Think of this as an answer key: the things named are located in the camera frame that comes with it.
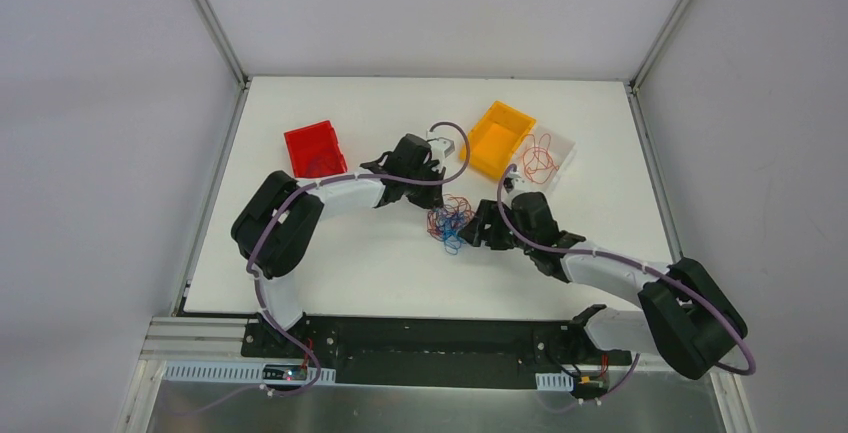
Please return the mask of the white plastic bin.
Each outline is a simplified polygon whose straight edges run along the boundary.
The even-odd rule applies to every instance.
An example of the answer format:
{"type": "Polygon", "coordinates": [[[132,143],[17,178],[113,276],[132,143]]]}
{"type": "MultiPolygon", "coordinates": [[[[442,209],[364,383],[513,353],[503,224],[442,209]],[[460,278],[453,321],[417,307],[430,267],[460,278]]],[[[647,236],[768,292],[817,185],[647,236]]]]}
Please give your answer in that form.
{"type": "Polygon", "coordinates": [[[532,189],[553,190],[576,154],[576,142],[541,123],[520,140],[509,163],[532,189]]]}

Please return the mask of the orange plastic bin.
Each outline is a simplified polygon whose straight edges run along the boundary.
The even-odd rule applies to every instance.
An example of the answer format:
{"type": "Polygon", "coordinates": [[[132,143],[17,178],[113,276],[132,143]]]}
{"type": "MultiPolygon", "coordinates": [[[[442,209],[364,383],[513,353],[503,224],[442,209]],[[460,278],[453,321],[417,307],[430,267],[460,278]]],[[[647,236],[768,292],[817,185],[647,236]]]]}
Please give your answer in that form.
{"type": "Polygon", "coordinates": [[[536,123],[534,117],[495,101],[468,133],[470,150],[463,148],[460,159],[470,156],[471,168],[497,180],[536,123]]]}

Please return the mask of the red plastic bin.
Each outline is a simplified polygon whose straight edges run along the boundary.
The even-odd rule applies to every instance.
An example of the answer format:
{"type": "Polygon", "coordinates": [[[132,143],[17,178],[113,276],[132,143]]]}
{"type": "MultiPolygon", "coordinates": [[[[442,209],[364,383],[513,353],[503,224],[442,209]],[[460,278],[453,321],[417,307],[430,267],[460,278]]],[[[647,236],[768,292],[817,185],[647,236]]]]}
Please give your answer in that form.
{"type": "Polygon", "coordinates": [[[348,170],[336,131],[329,120],[286,131],[283,138],[297,178],[322,178],[348,170]]]}

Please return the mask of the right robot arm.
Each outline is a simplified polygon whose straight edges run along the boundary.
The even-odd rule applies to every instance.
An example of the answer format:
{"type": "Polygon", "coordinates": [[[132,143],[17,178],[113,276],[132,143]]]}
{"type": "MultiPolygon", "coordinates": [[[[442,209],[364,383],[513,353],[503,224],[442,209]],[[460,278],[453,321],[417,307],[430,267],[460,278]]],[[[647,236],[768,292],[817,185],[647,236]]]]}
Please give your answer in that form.
{"type": "Polygon", "coordinates": [[[614,253],[560,229],[545,195],[520,193],[508,202],[483,200],[459,237],[474,247],[520,249],[545,276],[592,287],[633,310],[600,305],[574,318],[569,353],[583,363],[605,351],[660,356],[673,370],[699,379],[712,368],[750,375],[756,365],[744,340],[748,326],[706,268],[683,257],[665,265],[614,253]]]}

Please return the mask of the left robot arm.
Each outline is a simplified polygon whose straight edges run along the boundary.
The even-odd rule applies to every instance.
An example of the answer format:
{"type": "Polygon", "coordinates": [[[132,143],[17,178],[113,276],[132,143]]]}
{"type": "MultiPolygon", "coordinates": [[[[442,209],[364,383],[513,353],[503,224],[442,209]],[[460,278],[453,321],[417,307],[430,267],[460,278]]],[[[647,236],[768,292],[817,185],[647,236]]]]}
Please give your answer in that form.
{"type": "Polygon", "coordinates": [[[406,199],[422,209],[442,205],[445,160],[452,140],[432,135],[402,137],[395,148],[340,175],[296,179],[282,170],[270,173],[234,221],[230,235],[260,291],[260,313],[273,323],[266,342],[281,357],[297,355],[305,331],[294,285],[294,270],[304,258],[322,220],[406,199]]]}

